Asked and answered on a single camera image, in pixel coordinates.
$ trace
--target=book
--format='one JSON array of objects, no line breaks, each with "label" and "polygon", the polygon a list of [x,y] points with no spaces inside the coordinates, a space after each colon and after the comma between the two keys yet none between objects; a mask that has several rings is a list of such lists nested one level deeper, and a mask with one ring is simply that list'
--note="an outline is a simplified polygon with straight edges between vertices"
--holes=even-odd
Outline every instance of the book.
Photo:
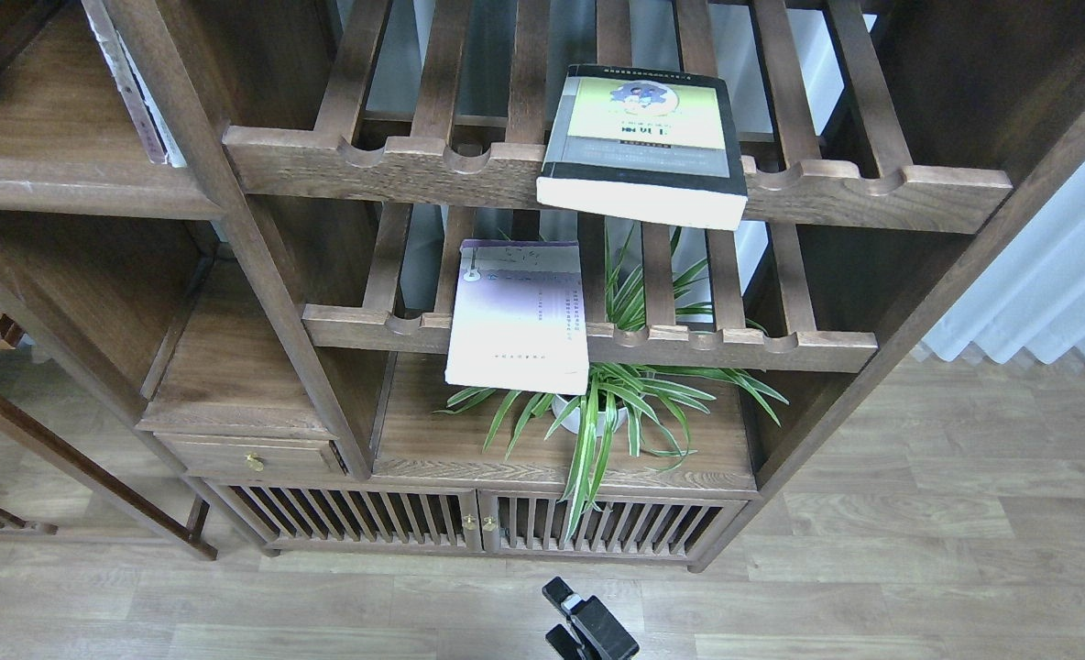
[{"label": "book", "polygon": [[746,182],[726,82],[573,64],[537,195],[559,208],[735,230]]},{"label": "book", "polygon": [[462,242],[445,381],[587,392],[579,244]]},{"label": "book", "polygon": [[173,138],[173,131],[168,130],[156,101],[148,92],[148,85],[139,74],[131,53],[127,51],[127,43],[123,42],[123,37],[115,30],[103,0],[82,0],[82,9],[86,9],[91,33],[94,33],[94,40],[103,52],[103,60],[106,60],[106,66],[111,69],[111,78],[115,79],[115,88],[118,88],[123,104],[131,116],[148,160],[155,164],[186,167],[186,158]]}]

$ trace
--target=potted plant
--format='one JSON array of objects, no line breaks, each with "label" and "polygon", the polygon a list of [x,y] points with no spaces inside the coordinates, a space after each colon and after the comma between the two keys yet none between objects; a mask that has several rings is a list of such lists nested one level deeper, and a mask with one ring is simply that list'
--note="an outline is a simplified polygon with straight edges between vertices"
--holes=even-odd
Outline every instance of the potted plant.
[{"label": "potted plant", "polygon": [[[604,289],[607,318],[622,330],[639,330],[646,321],[642,267],[631,268],[627,275],[623,272],[623,255],[626,254],[628,244],[634,237],[635,227],[634,223],[625,242],[614,256],[609,243],[604,241],[604,263],[609,264],[607,288]],[[681,229],[678,227],[673,231],[671,240],[673,254],[676,254],[680,239]],[[681,297],[688,295],[697,281],[705,279],[702,272],[705,271],[706,264],[707,261],[702,258],[686,268],[685,271],[678,272],[673,281],[674,300],[680,301]],[[676,308],[678,318],[711,313],[713,313],[713,304],[707,302],[678,305]],[[488,450],[489,446],[493,445],[493,439],[496,437],[502,422],[506,421],[506,417],[510,416],[510,409],[513,408],[514,402],[525,396],[526,404],[522,406],[514,419],[513,429],[510,431],[510,443],[506,446],[506,458],[508,459],[531,419],[545,415],[548,409],[553,410],[554,422],[546,432],[546,437],[549,439],[556,430],[564,426],[564,421],[575,416],[577,426],[571,421],[566,423],[566,427],[575,427],[576,429],[573,431],[575,432],[575,452],[572,455],[566,490],[560,497],[567,500],[571,507],[567,529],[564,531],[564,535],[571,538],[571,535],[575,534],[577,522],[583,515],[596,506],[597,493],[604,481],[613,440],[620,427],[627,428],[629,456],[636,457],[641,452],[646,452],[649,455],[672,458],[675,461],[668,469],[675,469],[681,465],[686,456],[693,454],[693,435],[686,418],[686,408],[710,414],[707,403],[714,401],[714,396],[685,384],[682,380],[686,379],[717,380],[737,385],[751,394],[753,401],[766,410],[766,414],[776,423],[778,423],[778,416],[769,405],[768,399],[788,403],[780,393],[762,383],[761,380],[753,379],[742,368],[592,363],[588,368],[587,392],[577,397],[567,399],[560,397],[559,394],[548,392],[467,388],[449,397],[449,401],[445,403],[445,409],[439,409],[437,412],[460,415],[487,401],[493,394],[501,392],[501,403],[496,412],[493,414],[489,430],[485,435],[483,447],[481,447],[481,450]],[[676,420],[681,432],[679,439],[677,433],[674,433],[667,423],[660,418],[658,409],[667,410],[668,415]],[[663,446],[652,446],[652,439],[648,439],[643,432],[643,418],[648,418],[652,422],[652,428],[656,430],[660,440],[663,441]]]}]

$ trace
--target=slatted cabinet door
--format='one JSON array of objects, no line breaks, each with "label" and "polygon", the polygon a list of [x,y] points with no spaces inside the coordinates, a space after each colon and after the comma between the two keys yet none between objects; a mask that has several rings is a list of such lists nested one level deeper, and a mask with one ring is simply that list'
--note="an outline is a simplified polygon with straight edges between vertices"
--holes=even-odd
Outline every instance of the slatted cabinet door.
[{"label": "slatted cabinet door", "polygon": [[739,515],[743,500],[597,498],[564,538],[569,507],[554,493],[478,492],[481,537],[498,555],[689,562]]},{"label": "slatted cabinet door", "polygon": [[217,492],[275,550],[481,551],[472,490],[235,484]]}]

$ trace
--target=wooden cabinet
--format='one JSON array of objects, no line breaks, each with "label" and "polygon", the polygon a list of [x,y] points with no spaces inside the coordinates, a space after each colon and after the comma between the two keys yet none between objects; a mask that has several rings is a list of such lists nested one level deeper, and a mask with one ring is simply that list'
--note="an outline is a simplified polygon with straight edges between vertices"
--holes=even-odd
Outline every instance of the wooden cabinet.
[{"label": "wooden cabinet", "polygon": [[[731,234],[707,232],[716,314],[687,327],[664,228],[646,227],[648,326],[623,333],[602,309],[604,218],[573,216],[590,355],[760,368],[791,405],[776,426],[719,392],[697,455],[614,459],[563,542],[567,440],[528,429],[510,458],[481,454],[487,416],[433,410],[475,208],[537,232],[539,54],[564,51],[546,26],[567,16],[519,0],[487,35],[514,43],[508,112],[467,116],[478,16],[438,0],[414,112],[396,115],[368,110],[392,3],[356,1],[337,42],[316,0],[95,4],[187,167],[145,160],[80,9],[55,13],[0,75],[0,309],[265,548],[704,569],[1085,156],[1085,3],[674,1],[689,72],[716,72],[711,14],[751,13],[774,131],[744,135],[743,168],[769,250],[742,295]],[[596,4],[585,50],[630,63],[627,1]],[[789,11],[822,12],[845,81],[818,135]],[[449,208],[420,312],[398,295],[412,204]]]}]

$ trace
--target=white pot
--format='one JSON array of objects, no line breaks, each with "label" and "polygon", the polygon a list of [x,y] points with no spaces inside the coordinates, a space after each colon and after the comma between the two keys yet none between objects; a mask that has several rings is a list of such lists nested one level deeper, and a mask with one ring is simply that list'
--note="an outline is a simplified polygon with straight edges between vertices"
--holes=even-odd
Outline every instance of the white pot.
[{"label": "white pot", "polygon": [[[556,394],[554,401],[551,402],[551,412],[554,414],[556,419],[558,419],[560,417],[560,415],[563,414],[563,409],[564,408],[567,408],[567,402],[569,402],[569,399],[566,397],[559,396],[559,394]],[[602,435],[604,435],[604,427],[607,426],[607,417],[609,417],[609,415],[607,415],[607,412],[604,412],[603,410],[600,410],[600,412],[598,412],[598,416],[596,418],[596,437],[597,439],[598,437],[602,437]],[[612,429],[612,432],[614,433],[616,430],[618,430],[620,427],[622,427],[623,423],[625,421],[627,421],[627,420],[628,420],[628,409],[627,408],[617,408],[616,409],[616,426],[615,426],[615,429]],[[561,421],[561,423],[563,423],[563,429],[566,429],[566,430],[569,430],[569,431],[571,431],[572,433],[575,433],[575,434],[579,433],[579,409],[576,408],[576,409],[571,410],[571,414],[567,414],[567,417],[564,417],[563,421]]]}]

